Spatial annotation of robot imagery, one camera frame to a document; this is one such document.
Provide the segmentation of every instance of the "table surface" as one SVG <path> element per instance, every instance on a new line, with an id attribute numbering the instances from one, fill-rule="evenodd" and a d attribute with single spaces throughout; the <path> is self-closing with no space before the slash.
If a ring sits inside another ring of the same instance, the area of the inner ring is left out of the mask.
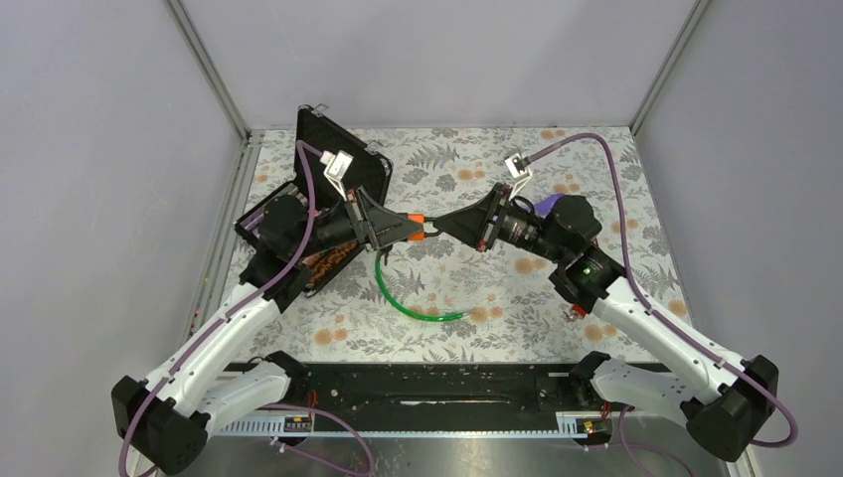
<path id="1" fill-rule="evenodd" d="M 678 316 L 688 311 L 643 175 L 625 127 L 358 129 L 379 140 L 395 164 L 387 206 L 437 216 L 471 205 L 495 182 L 510 183 L 503 158 L 535 152 L 568 135 L 592 131 L 609 143 L 627 216 L 632 268 L 642 286 Z M 246 208 L 292 177 L 291 130 L 267 131 Z M 579 141 L 533 166 L 521 195 L 584 195 L 603 224 L 600 247 L 620 261 L 620 229 L 602 149 Z M 252 250 L 239 240 L 226 280 L 238 280 Z M 308 362 L 576 362 L 590 351 L 621 360 L 653 361 L 614 326 L 571 311 L 548 280 L 544 259 L 500 242 L 484 254 L 441 236 L 396 244 L 384 275 L 408 307 L 428 314 L 472 310 L 449 323 L 416 321 L 392 308 L 375 282 L 373 253 L 361 253 L 316 296 L 301 296 L 240 350 L 237 360 L 285 350 Z"/>

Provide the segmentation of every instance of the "cable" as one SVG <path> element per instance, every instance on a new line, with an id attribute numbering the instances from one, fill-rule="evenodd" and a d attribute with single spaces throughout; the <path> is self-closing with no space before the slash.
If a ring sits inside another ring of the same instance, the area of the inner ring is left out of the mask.
<path id="1" fill-rule="evenodd" d="M 605 153 L 606 161 L 608 162 L 608 171 L 611 175 L 611 183 L 614 187 L 614 197 L 617 201 L 617 212 L 620 218 L 620 248 L 623 253 L 623 266 L 626 268 L 626 279 L 627 281 L 629 281 L 629 284 L 632 288 L 632 292 L 635 294 L 636 297 L 638 297 L 638 300 L 641 302 L 641 304 L 645 308 L 647 308 L 647 310 L 652 314 L 652 316 L 654 316 L 662 325 L 666 326 L 676 336 L 680 337 L 685 343 L 700 352 L 706 358 L 710 359 L 712 362 L 724 363 L 723 367 L 725 369 L 727 369 L 730 373 L 744 380 L 744 382 L 753 387 L 753 389 L 758 391 L 762 396 L 764 396 L 764 398 L 772 402 L 772 405 L 774 405 L 775 408 L 778 409 L 782 415 L 784 415 L 784 418 L 787 419 L 787 424 L 790 426 L 790 434 L 785 439 L 776 442 L 764 442 L 753 439 L 751 444 L 757 445 L 759 447 L 768 448 L 785 447 L 787 445 L 792 444 L 796 440 L 796 437 L 799 435 L 799 426 L 796 423 L 796 418 L 790 412 L 790 409 L 788 409 L 783 402 L 778 400 L 777 397 L 773 396 L 771 392 L 769 392 L 761 384 L 759 384 L 759 382 L 757 382 L 752 377 L 748 376 L 746 373 L 733 366 L 724 358 L 718 356 L 717 353 L 714 353 L 713 351 L 703 346 L 691 335 L 685 333 L 685 331 L 683 331 L 681 328 L 672 323 L 661 312 L 659 312 L 658 310 L 654 310 L 652 308 L 653 305 L 650 303 L 647 297 L 644 296 L 644 293 L 638 287 L 638 283 L 635 281 L 635 277 L 632 274 L 631 260 L 629 259 L 629 244 L 627 243 L 626 237 L 626 212 L 623 210 L 623 198 L 620 194 L 620 181 L 617 178 L 617 170 L 614 167 L 614 160 L 611 156 L 611 150 L 609 149 L 608 143 L 606 143 L 605 139 L 603 139 L 602 136 L 598 134 L 594 134 L 593 132 L 581 132 L 579 134 L 574 134 L 573 136 L 567 137 L 557 142 L 556 144 L 552 144 L 542 149 L 541 151 L 531 155 L 527 158 L 527 164 L 532 164 L 538 161 L 539 159 L 547 156 L 551 152 L 560 149 L 566 144 L 570 144 L 574 141 L 579 141 L 581 139 L 593 139 L 597 141 L 600 146 L 602 146 L 603 152 Z"/>
<path id="2" fill-rule="evenodd" d="M 227 318 L 232 318 L 232 316 L 240 311 L 244 306 L 249 304 L 255 298 L 263 295 L 268 289 L 275 286 L 278 281 L 280 281 L 286 274 L 291 270 L 298 260 L 301 258 L 301 255 L 304 253 L 304 249 L 307 247 L 307 242 L 310 240 L 310 234 L 313 232 L 313 222 L 314 218 L 316 217 L 316 188 L 313 184 L 313 176 L 310 173 L 310 165 L 307 163 L 307 157 L 304 154 L 304 150 L 308 150 L 312 154 L 317 156 L 322 156 L 322 151 L 312 147 L 311 145 L 305 143 L 304 141 L 295 141 L 296 149 L 298 150 L 298 159 L 301 161 L 302 169 L 304 170 L 304 179 L 307 182 L 307 203 L 308 203 L 308 214 L 307 214 L 307 225 L 304 228 L 304 236 L 301 239 L 301 243 L 298 245 L 298 249 L 293 254 L 293 257 L 290 259 L 290 262 L 278 273 L 275 277 L 273 277 L 270 281 L 268 281 L 264 286 L 259 288 L 257 291 L 252 293 L 251 295 L 247 296 L 243 300 L 239 301 L 235 305 L 233 305 L 229 310 L 226 312 Z M 184 354 L 173 363 L 173 366 L 167 371 L 167 375 L 161 378 L 161 381 L 155 385 L 155 388 L 146 395 L 146 398 L 140 404 L 138 409 L 135 411 L 132 420 L 129 422 L 129 426 L 126 428 L 126 434 L 123 436 L 123 444 L 120 446 L 120 458 L 117 463 L 117 471 L 119 472 L 120 477 L 130 477 L 128 471 L 126 470 L 126 461 L 128 460 L 128 453 L 129 453 L 129 445 L 131 445 L 132 437 L 134 436 L 135 430 L 137 429 L 137 425 L 140 422 L 140 417 L 152 403 L 152 400 L 158 396 L 158 393 L 164 388 L 164 385 L 171 379 L 170 377 L 175 376 L 178 373 L 179 369 L 182 365 L 205 343 L 206 340 L 215 332 L 218 328 L 223 326 L 227 321 L 224 318 L 220 318 L 211 324 L 205 332 L 203 332 L 199 337 L 194 340 L 194 342 L 185 350 Z M 142 473 L 138 477 L 148 477 L 155 471 L 155 466 L 150 467 L 146 472 Z"/>
<path id="3" fill-rule="evenodd" d="M 629 447 L 629 443 L 626 442 L 626 435 L 623 433 L 623 420 L 626 418 L 626 412 L 630 409 L 632 409 L 631 405 L 625 406 L 620 411 L 620 417 L 617 419 L 617 434 L 620 436 L 620 445 L 623 446 L 623 450 L 626 451 L 626 455 L 629 456 L 629 460 L 631 460 L 632 463 L 635 464 L 635 467 L 638 467 L 638 470 L 643 472 L 643 474 L 646 476 L 655 477 L 652 472 L 650 472 L 649 470 L 647 470 L 646 467 L 644 467 L 644 464 L 638 461 L 638 459 L 632 453 L 632 449 Z"/>
<path id="4" fill-rule="evenodd" d="M 338 472 L 342 472 L 344 474 L 349 474 L 349 475 L 354 475 L 356 477 L 369 477 L 370 475 L 375 473 L 375 456 L 372 455 L 372 449 L 369 448 L 369 444 L 367 444 L 366 441 L 363 440 L 363 437 L 361 437 L 360 434 L 356 430 L 354 430 L 354 428 L 352 428 L 351 425 L 348 422 L 346 422 L 343 419 L 337 417 L 336 415 L 334 415 L 334 414 L 332 414 L 328 411 L 317 409 L 317 408 L 314 408 L 314 407 L 301 407 L 301 406 L 298 406 L 298 405 L 281 404 L 281 403 L 268 404 L 268 405 L 265 405 L 265 406 L 261 407 L 261 409 L 298 410 L 298 411 L 303 411 L 303 412 L 308 412 L 308 413 L 324 415 L 325 417 L 327 417 L 327 418 L 333 420 L 334 422 L 340 424 L 345 430 L 347 430 L 349 433 L 351 433 L 351 435 L 353 435 L 354 438 L 357 439 L 358 442 L 360 442 L 361 447 L 363 447 L 363 451 L 366 452 L 366 458 L 369 460 L 369 465 L 368 465 L 368 469 L 366 470 L 366 472 L 360 472 L 360 471 L 357 471 L 357 470 L 346 469 L 344 467 L 340 467 L 339 465 L 337 465 L 333 462 L 328 461 L 327 459 L 319 457 L 318 455 L 313 455 L 310 452 L 306 452 L 306 451 L 301 450 L 297 447 L 287 446 L 283 443 L 280 444 L 282 452 L 284 450 L 290 450 L 292 452 L 295 452 L 298 455 L 301 455 L 302 457 L 306 457 L 308 459 L 319 462 L 320 464 L 326 465 L 326 466 L 328 466 L 328 467 L 330 467 L 330 468 L 332 468 L 332 469 L 334 469 Z"/>
<path id="5" fill-rule="evenodd" d="M 390 304 L 392 304 L 395 309 L 397 309 L 398 311 L 404 313 L 405 315 L 407 315 L 411 318 L 415 318 L 417 320 L 422 320 L 422 321 L 444 322 L 444 321 L 458 320 L 458 319 L 462 318 L 463 316 L 465 316 L 465 312 L 463 312 L 463 311 L 456 312 L 456 313 L 449 313 L 449 314 L 446 314 L 446 315 L 434 316 L 434 315 L 424 315 L 424 314 L 418 313 L 416 311 L 405 308 L 404 305 L 399 303 L 398 300 L 396 300 L 393 297 L 393 295 L 390 294 L 390 290 L 387 289 L 387 284 L 384 282 L 384 277 L 381 273 L 381 251 L 380 250 L 375 252 L 375 280 L 378 282 L 378 287 L 381 288 L 381 293 L 384 294 L 384 298 L 386 298 L 387 301 L 389 301 Z"/>

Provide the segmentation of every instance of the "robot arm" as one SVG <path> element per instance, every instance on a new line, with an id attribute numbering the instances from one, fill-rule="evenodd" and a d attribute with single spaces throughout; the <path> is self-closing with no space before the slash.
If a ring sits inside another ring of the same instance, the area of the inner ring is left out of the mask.
<path id="1" fill-rule="evenodd" d="M 342 174 L 350 161 L 344 153 L 324 153 L 326 177 L 342 187 Z M 389 211 L 363 188 L 349 190 L 344 197 L 345 201 L 316 219 L 304 256 L 349 241 L 388 249 L 397 241 L 423 238 L 423 216 Z M 281 195 L 269 201 L 255 221 L 260 237 L 255 255 L 220 309 L 144 380 L 126 376 L 111 390 L 118 434 L 124 439 L 131 434 L 131 445 L 167 474 L 190 465 L 208 438 L 221 428 L 258 407 L 289 398 L 291 380 L 300 378 L 295 373 L 300 370 L 288 369 L 284 360 L 267 360 L 214 387 L 237 351 L 282 314 L 310 280 L 310 270 L 296 264 L 262 296 L 241 304 L 292 260 L 304 235 L 307 214 L 294 196 Z M 133 420 L 136 426 L 129 432 Z"/>
<path id="2" fill-rule="evenodd" d="M 517 159 L 507 159 L 507 165 L 517 165 Z M 775 365 L 763 356 L 745 360 L 657 303 L 645 307 L 633 291 L 631 274 L 594 245 L 600 224 L 585 197 L 564 196 L 541 218 L 512 189 L 496 184 L 477 204 L 442 216 L 433 225 L 478 251 L 502 239 L 549 259 L 557 265 L 550 280 L 577 312 L 615 325 L 674 373 L 635 369 L 593 352 L 572 371 L 582 383 L 583 404 L 625 402 L 654 412 L 685 426 L 701 446 L 733 462 L 772 414 L 767 399 L 724 369 L 724 364 L 751 376 L 773 395 L 778 379 Z M 713 362 L 680 339 L 652 315 L 655 312 L 706 344 L 723 361 Z"/>

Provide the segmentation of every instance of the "orange flower print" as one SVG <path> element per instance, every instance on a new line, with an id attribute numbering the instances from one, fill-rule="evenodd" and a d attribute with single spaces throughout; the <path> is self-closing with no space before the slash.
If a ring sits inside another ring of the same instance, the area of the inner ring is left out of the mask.
<path id="1" fill-rule="evenodd" d="M 317 331 L 313 335 L 313 342 L 319 346 L 325 346 L 331 343 L 331 332 L 325 328 Z"/>
<path id="2" fill-rule="evenodd" d="M 533 271 L 533 260 L 527 258 L 526 256 L 522 256 L 521 258 L 515 260 L 515 271 L 521 274 L 527 274 Z"/>
<path id="3" fill-rule="evenodd" d="M 477 324 L 485 323 L 489 320 L 489 314 L 482 306 L 477 306 L 471 310 L 471 321 Z"/>
<path id="4" fill-rule="evenodd" d="M 688 306 L 682 300 L 670 300 L 667 304 L 667 309 L 672 311 L 676 316 L 685 316 L 688 314 Z"/>
<path id="5" fill-rule="evenodd" d="M 600 330 L 600 327 L 597 325 L 587 325 L 586 326 L 586 339 L 596 343 L 603 339 L 603 332 Z"/>

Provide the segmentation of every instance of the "metal clamp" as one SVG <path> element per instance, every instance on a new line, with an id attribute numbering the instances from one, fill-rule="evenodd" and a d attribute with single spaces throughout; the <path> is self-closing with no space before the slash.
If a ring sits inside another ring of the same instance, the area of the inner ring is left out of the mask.
<path id="1" fill-rule="evenodd" d="M 515 184 L 512 185 L 512 192 L 509 193 L 509 200 L 511 201 L 513 197 L 517 196 L 524 189 L 524 186 L 530 182 L 530 179 L 533 178 L 533 170 L 527 165 L 527 161 L 520 152 L 512 154 L 504 159 L 503 162 L 515 180 Z"/>
<path id="2" fill-rule="evenodd" d="M 327 110 L 328 110 L 328 105 L 325 104 L 324 102 L 320 102 L 319 104 L 316 104 L 316 107 L 313 108 L 313 115 L 318 116 L 318 117 L 322 117 L 322 116 L 325 115 L 325 111 L 327 111 Z"/>
<path id="3" fill-rule="evenodd" d="M 331 183 L 337 193 L 339 193 L 340 197 L 346 201 L 348 201 L 348 198 L 345 194 L 345 187 L 343 186 L 342 178 L 345 176 L 349 166 L 351 166 L 351 161 L 353 159 L 354 158 L 351 157 L 351 155 L 344 151 L 340 151 L 337 154 L 325 151 L 319 159 L 319 162 L 325 165 L 325 179 Z"/>

